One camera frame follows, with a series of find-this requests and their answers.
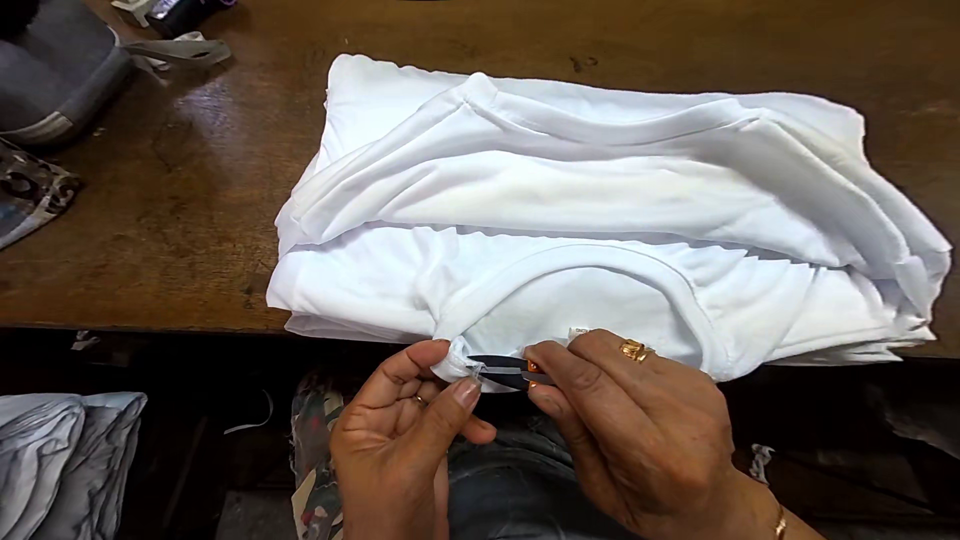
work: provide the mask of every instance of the hand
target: hand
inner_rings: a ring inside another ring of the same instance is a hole
[[[630,360],[624,341],[598,330],[525,352],[557,384],[530,399],[557,423],[585,494],[649,540],[773,540],[780,506],[733,468],[723,394],[679,362]]]
[[[330,451],[345,538],[448,538],[446,450],[458,432],[477,444],[496,436],[471,414],[480,398],[473,380],[442,390],[445,382],[430,371],[449,345],[421,341],[387,358],[340,415]]]

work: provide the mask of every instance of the gold ring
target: gold ring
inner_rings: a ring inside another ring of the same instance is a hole
[[[647,359],[647,355],[652,353],[653,349],[633,339],[628,339],[623,342],[623,345],[620,345],[620,352],[630,360],[640,363]]]

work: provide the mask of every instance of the brown table surface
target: brown table surface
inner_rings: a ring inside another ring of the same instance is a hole
[[[106,0],[88,0],[125,34]],[[956,0],[240,0],[202,30],[234,52],[164,87],[138,74],[56,153],[86,188],[0,252],[0,325],[282,331],[274,217],[319,146],[340,53],[664,92],[790,90],[867,118],[874,166],[960,238]],[[937,304],[960,356],[960,278]]]

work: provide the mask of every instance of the folded white garment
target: folded white garment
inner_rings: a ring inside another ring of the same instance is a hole
[[[314,336],[454,340],[435,368],[607,328],[717,380],[933,338],[950,246],[789,93],[650,94],[342,55],[276,219],[268,304]],[[489,385],[486,390],[498,390]]]
[[[0,538],[109,540],[144,394],[0,397]]]

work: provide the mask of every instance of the white t-shirt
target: white t-shirt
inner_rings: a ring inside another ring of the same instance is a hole
[[[342,55],[276,219],[268,304],[306,335],[454,339],[435,371],[607,328],[717,380],[932,339],[950,246],[788,93],[678,95]]]

